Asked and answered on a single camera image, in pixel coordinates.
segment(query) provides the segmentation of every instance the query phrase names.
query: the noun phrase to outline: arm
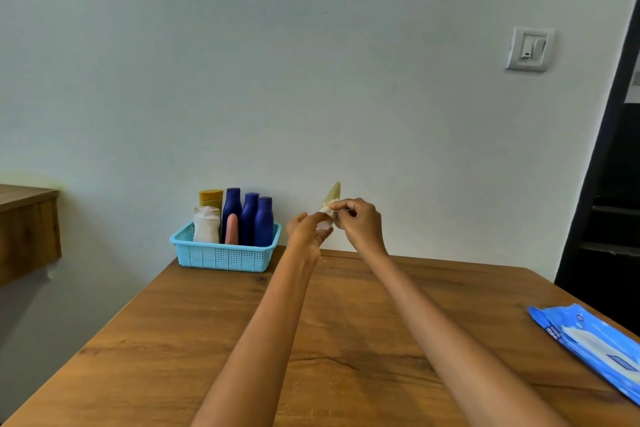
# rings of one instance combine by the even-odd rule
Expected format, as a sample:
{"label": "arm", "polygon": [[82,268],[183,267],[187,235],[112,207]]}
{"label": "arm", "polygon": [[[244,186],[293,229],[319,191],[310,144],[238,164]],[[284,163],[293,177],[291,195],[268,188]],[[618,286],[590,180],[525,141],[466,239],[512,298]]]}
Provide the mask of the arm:
{"label": "arm", "polygon": [[287,249],[191,427],[273,424],[311,272],[332,231],[316,232],[324,220],[324,213],[302,213],[287,225]]}
{"label": "arm", "polygon": [[567,421],[452,321],[387,254],[381,216],[362,199],[330,204],[472,426],[566,427]]}

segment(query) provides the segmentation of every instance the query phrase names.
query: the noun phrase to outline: light blue plastic basket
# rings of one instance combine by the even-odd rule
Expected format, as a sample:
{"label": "light blue plastic basket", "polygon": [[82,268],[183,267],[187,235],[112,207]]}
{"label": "light blue plastic basket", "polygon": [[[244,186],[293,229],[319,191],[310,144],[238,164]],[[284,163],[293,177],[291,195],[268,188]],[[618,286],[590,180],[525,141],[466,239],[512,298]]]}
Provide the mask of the light blue plastic basket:
{"label": "light blue plastic basket", "polygon": [[183,267],[204,269],[264,272],[278,244],[282,226],[273,224],[273,242],[270,246],[222,245],[193,241],[193,221],[171,237],[178,253],[178,263]]}

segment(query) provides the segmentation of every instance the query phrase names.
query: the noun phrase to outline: wooden shelf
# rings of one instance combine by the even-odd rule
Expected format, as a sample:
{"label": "wooden shelf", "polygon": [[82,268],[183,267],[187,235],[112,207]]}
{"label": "wooden shelf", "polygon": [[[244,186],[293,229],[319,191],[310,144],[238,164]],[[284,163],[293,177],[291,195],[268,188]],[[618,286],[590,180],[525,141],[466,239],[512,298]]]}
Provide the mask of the wooden shelf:
{"label": "wooden shelf", "polygon": [[0,184],[0,286],[62,256],[58,191]]}

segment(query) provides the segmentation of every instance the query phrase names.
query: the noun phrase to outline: switch plate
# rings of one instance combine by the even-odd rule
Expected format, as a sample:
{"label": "switch plate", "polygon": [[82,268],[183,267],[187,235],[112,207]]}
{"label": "switch plate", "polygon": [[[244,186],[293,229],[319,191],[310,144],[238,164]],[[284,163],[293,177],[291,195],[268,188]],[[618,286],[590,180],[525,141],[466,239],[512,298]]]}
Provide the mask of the switch plate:
{"label": "switch plate", "polygon": [[555,29],[514,27],[507,69],[538,72],[548,70],[555,42]]}

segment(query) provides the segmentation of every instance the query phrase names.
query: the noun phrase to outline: blue wet wipes packet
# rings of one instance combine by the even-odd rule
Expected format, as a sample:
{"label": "blue wet wipes packet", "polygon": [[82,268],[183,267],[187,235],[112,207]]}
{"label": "blue wet wipes packet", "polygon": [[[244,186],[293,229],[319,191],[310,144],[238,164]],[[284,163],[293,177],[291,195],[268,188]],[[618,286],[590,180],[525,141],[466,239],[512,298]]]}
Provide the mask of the blue wet wipes packet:
{"label": "blue wet wipes packet", "polygon": [[528,308],[553,339],[640,405],[640,345],[578,304]]}

